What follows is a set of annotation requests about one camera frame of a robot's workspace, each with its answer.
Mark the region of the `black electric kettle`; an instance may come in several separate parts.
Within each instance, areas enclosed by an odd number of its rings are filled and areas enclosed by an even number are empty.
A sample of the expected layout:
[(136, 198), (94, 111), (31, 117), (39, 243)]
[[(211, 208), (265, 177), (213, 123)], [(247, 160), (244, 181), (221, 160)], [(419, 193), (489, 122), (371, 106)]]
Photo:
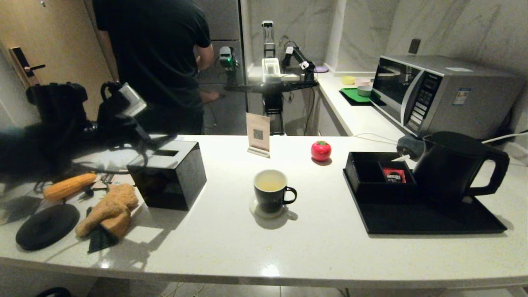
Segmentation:
[[(509, 168), (509, 156), (465, 134), (435, 132), (423, 138), (424, 152), (413, 169), (417, 186), (438, 203), (457, 203), (467, 196), (494, 194)], [(495, 167), (486, 186), (472, 183), (486, 160)]]

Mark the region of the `black cube tissue box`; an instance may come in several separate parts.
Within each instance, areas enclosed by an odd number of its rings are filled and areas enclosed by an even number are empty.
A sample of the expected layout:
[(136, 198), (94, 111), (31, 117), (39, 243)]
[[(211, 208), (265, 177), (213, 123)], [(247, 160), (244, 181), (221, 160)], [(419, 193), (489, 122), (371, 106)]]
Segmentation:
[(189, 211), (207, 180), (196, 141), (170, 141), (126, 168), (148, 207)]

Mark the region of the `paper card black label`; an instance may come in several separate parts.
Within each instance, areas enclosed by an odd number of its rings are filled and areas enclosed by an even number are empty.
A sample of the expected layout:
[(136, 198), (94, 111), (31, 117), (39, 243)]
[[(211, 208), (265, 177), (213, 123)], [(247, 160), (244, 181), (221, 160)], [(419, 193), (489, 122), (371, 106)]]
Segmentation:
[(135, 182), (129, 174), (98, 174), (91, 189), (94, 191), (110, 191), (113, 186), (119, 184), (130, 184), (135, 186)]

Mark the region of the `beige QR sign card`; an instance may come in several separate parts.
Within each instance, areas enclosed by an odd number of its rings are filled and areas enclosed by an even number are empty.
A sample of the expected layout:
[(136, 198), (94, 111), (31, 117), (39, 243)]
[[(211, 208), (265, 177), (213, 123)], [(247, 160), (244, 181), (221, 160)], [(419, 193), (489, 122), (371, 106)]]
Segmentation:
[(246, 113), (247, 152), (270, 158), (270, 117)]

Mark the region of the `grey device green light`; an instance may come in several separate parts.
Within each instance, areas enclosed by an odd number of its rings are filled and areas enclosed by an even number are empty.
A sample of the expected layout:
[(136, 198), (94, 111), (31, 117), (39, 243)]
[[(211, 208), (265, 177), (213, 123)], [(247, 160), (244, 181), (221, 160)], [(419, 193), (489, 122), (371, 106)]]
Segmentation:
[(239, 64), (235, 57), (235, 49), (229, 46), (223, 46), (219, 49), (219, 62), (226, 72), (234, 72)]

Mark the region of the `beige wooden door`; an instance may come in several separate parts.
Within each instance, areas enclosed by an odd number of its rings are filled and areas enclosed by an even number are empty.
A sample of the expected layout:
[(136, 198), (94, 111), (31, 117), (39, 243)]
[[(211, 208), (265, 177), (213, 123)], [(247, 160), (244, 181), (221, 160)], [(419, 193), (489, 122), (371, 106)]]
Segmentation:
[(0, 87), (0, 102), (6, 111), (0, 120), (16, 126), (39, 121), (36, 107), (29, 104), (8, 49), (20, 47), (36, 71), (41, 85), (79, 83), (87, 92), (83, 106), (89, 120), (97, 118), (102, 99), (100, 86), (113, 76), (101, 49), (89, 0), (0, 0), (0, 70), (8, 83)]

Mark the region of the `black door lock with lever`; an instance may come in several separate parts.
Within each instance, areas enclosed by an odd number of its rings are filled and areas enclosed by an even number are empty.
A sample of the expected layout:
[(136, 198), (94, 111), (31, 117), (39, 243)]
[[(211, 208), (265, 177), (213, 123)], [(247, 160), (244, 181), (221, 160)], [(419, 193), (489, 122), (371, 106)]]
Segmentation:
[(41, 80), (36, 75), (36, 71), (45, 68), (46, 65), (39, 64), (31, 66), (20, 47), (11, 47), (8, 49), (8, 52), (13, 60), (15, 72), (21, 81), (23, 91), (26, 92), (32, 86), (40, 85)]

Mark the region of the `black table column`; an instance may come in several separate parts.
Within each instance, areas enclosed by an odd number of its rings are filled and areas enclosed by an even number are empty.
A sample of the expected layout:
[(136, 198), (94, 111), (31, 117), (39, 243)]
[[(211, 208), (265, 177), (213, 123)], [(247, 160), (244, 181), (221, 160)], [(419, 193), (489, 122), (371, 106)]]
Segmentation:
[(285, 135), (283, 118), (283, 93), (263, 94), (264, 114), (270, 118), (270, 135)]

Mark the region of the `black background table top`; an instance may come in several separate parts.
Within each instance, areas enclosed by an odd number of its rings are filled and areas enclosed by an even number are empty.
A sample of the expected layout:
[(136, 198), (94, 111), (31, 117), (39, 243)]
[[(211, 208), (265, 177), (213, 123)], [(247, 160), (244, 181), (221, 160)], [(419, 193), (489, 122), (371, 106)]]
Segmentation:
[(253, 85), (224, 85), (223, 89), (227, 92), (249, 92), (259, 94), (274, 94), (283, 92), (292, 92), (295, 90), (303, 90), (306, 88), (319, 86), (318, 81), (310, 82), (293, 82), (293, 81), (281, 81), (281, 82), (261, 82)]

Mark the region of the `black mug white inside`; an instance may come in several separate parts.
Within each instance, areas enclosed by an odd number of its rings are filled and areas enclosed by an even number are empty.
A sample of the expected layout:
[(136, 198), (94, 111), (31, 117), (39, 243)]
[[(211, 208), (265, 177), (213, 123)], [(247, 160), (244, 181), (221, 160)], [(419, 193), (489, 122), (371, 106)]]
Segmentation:
[(298, 192), (288, 186), (285, 174), (279, 170), (269, 169), (260, 171), (253, 178), (253, 189), (258, 206), (266, 214), (273, 214), (285, 205), (297, 200)]

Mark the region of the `white plastic container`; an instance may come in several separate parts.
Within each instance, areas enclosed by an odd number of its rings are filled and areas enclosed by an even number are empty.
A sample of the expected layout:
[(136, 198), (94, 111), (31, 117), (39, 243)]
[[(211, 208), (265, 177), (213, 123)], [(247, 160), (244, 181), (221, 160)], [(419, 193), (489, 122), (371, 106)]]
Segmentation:
[(262, 59), (262, 82), (275, 83), (281, 81), (281, 70), (278, 58)]

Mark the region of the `red toy tomato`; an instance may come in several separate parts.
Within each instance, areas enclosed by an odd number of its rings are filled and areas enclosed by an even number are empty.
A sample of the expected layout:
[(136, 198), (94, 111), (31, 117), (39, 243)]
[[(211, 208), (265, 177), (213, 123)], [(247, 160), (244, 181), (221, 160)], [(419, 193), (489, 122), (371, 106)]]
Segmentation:
[(324, 162), (330, 158), (332, 147), (326, 141), (316, 141), (311, 145), (312, 159)]

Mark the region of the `black rounded plastic object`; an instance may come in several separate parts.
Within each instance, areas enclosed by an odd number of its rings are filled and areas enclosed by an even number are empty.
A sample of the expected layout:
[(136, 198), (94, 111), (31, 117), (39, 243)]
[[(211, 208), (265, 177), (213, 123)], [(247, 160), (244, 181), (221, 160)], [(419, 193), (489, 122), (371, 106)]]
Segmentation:
[(73, 297), (72, 293), (64, 287), (54, 287), (38, 293), (35, 297)]

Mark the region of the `red coffee sachet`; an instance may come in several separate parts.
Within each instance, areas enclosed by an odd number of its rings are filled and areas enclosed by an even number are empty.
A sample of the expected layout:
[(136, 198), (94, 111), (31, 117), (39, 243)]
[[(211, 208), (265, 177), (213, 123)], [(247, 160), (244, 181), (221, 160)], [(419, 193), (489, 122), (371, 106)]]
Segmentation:
[(405, 184), (407, 182), (405, 171), (392, 167), (382, 167), (385, 180), (389, 184)]

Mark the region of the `silver microwave oven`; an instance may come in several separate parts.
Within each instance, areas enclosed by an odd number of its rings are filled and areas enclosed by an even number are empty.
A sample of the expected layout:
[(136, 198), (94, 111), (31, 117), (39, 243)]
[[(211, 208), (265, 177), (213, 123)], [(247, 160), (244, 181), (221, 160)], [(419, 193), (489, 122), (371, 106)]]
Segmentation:
[(525, 82), (444, 56), (380, 56), (370, 100), (415, 137), (451, 131), (486, 140), (500, 129)]

